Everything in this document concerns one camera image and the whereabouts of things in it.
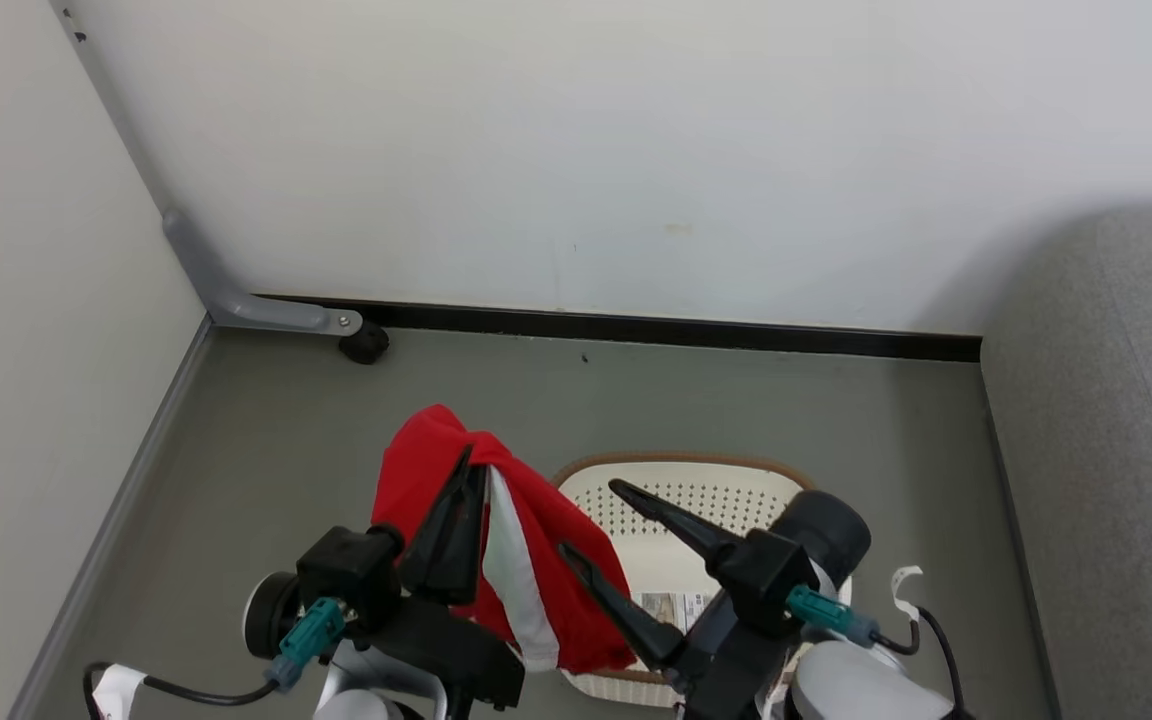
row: laundry basket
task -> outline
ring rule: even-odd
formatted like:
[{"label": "laundry basket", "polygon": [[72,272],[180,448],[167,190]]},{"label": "laundry basket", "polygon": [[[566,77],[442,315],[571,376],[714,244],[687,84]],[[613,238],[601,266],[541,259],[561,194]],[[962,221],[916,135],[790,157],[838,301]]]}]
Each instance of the laundry basket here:
[{"label": "laundry basket", "polygon": [[[780,462],[667,452],[598,455],[559,471],[554,478],[559,492],[611,537],[634,600],[684,632],[718,592],[718,583],[685,544],[614,495],[607,488],[613,478],[626,479],[740,536],[751,528],[771,526],[790,498],[813,487],[803,473]],[[850,591],[849,581],[840,589],[840,600],[849,602]],[[583,694],[604,700],[658,707],[681,702],[662,676],[641,662],[626,670],[563,674]]]}]

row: red and white cloth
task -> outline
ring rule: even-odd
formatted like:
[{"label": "red and white cloth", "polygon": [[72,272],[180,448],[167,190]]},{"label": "red and white cloth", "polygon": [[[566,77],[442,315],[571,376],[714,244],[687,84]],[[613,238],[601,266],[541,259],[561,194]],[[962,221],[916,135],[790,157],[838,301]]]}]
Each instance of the red and white cloth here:
[{"label": "red and white cloth", "polygon": [[528,670],[591,673],[634,662],[626,639],[558,554],[559,543],[570,543],[628,597],[611,539],[492,433],[468,432],[447,407],[426,407],[394,435],[372,523],[411,538],[467,445],[473,445],[471,464],[490,465],[483,573],[468,615],[517,647]]}]

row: white cable tag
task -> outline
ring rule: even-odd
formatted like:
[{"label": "white cable tag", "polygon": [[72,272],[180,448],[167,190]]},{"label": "white cable tag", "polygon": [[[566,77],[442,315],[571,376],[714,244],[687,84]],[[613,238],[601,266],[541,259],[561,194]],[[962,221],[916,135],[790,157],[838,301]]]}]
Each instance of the white cable tag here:
[{"label": "white cable tag", "polygon": [[909,615],[909,619],[918,623],[918,609],[914,607],[912,602],[907,602],[901,600],[896,592],[900,592],[900,584],[905,582],[910,575],[923,575],[923,569],[917,564],[909,564],[905,568],[900,568],[892,574],[892,601],[896,604],[896,609],[904,612]]},{"label": "white cable tag", "polygon": [[132,715],[132,700],[142,682],[145,682],[145,673],[124,665],[111,665],[105,670],[92,692],[105,720],[127,720]]}]

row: red cloth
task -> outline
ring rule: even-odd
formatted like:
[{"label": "red cloth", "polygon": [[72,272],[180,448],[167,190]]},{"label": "red cloth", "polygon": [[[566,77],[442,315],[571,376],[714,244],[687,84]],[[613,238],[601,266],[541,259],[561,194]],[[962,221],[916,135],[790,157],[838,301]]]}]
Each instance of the red cloth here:
[{"label": "red cloth", "polygon": [[[559,543],[570,543],[628,597],[626,571],[621,569],[611,539],[548,480],[513,456],[492,433],[468,432],[447,407],[426,407],[394,435],[380,468],[372,523],[389,523],[410,539],[425,520],[461,452],[471,444],[471,464],[494,465],[513,498],[545,616],[558,637],[558,667],[590,673],[609,667],[620,669],[634,662],[626,639],[558,554]],[[505,607],[482,574],[470,615],[517,646]]]}]

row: white stripe on cloth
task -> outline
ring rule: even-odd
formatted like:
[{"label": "white stripe on cloth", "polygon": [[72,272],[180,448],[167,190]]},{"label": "white stripe on cloth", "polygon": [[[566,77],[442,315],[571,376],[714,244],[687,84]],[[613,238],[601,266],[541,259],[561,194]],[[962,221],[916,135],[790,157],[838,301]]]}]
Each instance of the white stripe on cloth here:
[{"label": "white stripe on cloth", "polygon": [[488,478],[492,509],[488,546],[483,551],[483,578],[503,605],[503,615],[522,651],[522,666],[529,673],[553,670],[558,667],[558,636],[545,615],[518,511],[500,470],[490,468]]}]

